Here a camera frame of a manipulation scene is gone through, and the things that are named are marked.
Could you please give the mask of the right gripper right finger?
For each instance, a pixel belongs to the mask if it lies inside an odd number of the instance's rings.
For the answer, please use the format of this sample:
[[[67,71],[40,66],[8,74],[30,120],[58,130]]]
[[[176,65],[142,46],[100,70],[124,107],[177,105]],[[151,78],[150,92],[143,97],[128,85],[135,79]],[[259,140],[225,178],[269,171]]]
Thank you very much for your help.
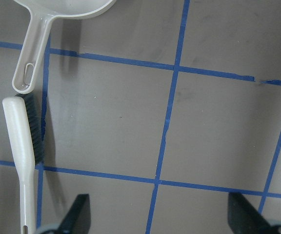
[[[281,234],[281,224],[268,221],[241,194],[228,194],[228,225],[234,234]]]

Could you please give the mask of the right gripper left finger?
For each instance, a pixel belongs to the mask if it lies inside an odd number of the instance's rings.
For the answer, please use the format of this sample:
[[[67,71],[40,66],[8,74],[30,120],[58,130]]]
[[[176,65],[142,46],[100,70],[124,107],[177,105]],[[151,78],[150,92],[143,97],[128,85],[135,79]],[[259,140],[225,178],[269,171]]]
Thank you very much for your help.
[[[89,194],[77,195],[60,224],[48,224],[37,229],[38,234],[88,234],[91,227]]]

